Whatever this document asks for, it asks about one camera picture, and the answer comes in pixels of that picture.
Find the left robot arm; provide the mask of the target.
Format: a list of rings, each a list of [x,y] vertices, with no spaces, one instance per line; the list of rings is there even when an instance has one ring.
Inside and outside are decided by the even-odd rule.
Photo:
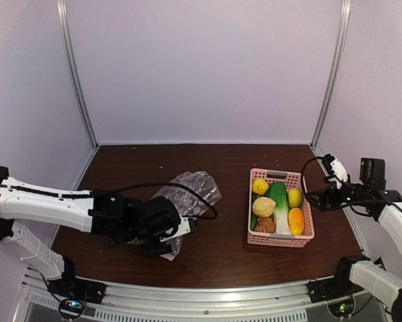
[[[39,270],[68,298],[82,292],[71,260],[45,246],[23,221],[70,227],[115,243],[146,246],[148,253],[171,252],[168,241],[190,232],[188,219],[163,196],[146,202],[107,191],[66,191],[35,186],[0,166],[0,243]]]

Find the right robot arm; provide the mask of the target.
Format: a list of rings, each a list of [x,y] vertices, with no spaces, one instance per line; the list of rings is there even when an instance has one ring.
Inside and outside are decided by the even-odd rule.
[[[402,262],[402,195],[386,187],[385,161],[362,158],[358,182],[352,182],[346,168],[331,154],[317,156],[315,161],[326,172],[326,186],[319,191],[303,191],[304,199],[322,213],[349,209],[372,219],[388,237],[388,250],[397,251]],[[381,259],[344,256],[331,278],[307,286],[313,302],[364,290],[385,308],[391,321],[402,321],[402,276],[393,274]]]

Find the pink plastic basket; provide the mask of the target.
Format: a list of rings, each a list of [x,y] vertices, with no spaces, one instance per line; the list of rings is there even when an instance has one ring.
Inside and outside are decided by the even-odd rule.
[[[298,172],[251,169],[247,243],[304,248],[315,232],[303,188]]]

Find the pale yellow walnut-shaped toy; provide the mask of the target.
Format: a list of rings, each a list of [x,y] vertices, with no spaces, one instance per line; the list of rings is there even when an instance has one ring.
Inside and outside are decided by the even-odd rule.
[[[258,218],[271,217],[277,203],[268,197],[259,197],[252,204],[252,213]]]

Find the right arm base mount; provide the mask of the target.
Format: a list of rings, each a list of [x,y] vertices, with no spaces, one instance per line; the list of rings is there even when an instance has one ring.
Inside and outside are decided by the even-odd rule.
[[[363,291],[363,288],[351,282],[338,284],[334,277],[318,280],[312,278],[305,285],[311,303],[331,301],[341,297],[348,297],[352,294]]]

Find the yellow lemon toy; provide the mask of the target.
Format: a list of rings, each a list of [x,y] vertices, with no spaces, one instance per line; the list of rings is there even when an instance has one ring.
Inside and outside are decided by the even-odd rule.
[[[299,189],[290,189],[288,200],[290,208],[299,208],[303,204],[303,192]]]
[[[269,189],[269,184],[262,178],[255,178],[252,181],[252,192],[258,196],[263,196]]]

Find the clear zip top bag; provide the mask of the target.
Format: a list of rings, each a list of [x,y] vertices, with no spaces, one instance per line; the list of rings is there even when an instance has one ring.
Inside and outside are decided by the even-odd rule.
[[[171,182],[190,188],[211,206],[221,199],[221,193],[216,182],[206,171],[184,172],[171,180]],[[195,195],[179,187],[164,186],[154,195],[154,197],[158,196],[169,199],[182,217],[198,220],[198,218],[205,215],[209,210],[209,207]],[[171,245],[171,253],[161,255],[160,257],[172,262],[180,253],[183,236],[171,239],[165,243]]]

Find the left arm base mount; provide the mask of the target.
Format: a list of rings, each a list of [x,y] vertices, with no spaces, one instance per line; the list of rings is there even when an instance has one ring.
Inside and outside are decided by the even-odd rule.
[[[61,280],[48,282],[48,290],[55,295],[98,305],[103,302],[106,288],[106,285],[101,282],[80,278],[76,279],[73,286],[68,286]]]

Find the green cucumber toy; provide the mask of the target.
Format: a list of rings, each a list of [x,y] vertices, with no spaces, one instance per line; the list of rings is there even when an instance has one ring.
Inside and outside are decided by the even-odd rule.
[[[258,196],[255,193],[252,193],[252,202],[251,206],[253,206],[255,200],[258,198]],[[251,215],[250,215],[250,229],[254,231],[256,224],[257,224],[257,216],[254,214],[253,208],[250,208],[251,210]]]

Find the brown croissant toy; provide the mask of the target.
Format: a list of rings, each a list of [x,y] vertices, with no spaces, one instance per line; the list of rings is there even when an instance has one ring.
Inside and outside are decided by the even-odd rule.
[[[260,233],[274,233],[275,229],[276,226],[272,217],[259,219],[254,227],[254,230]]]

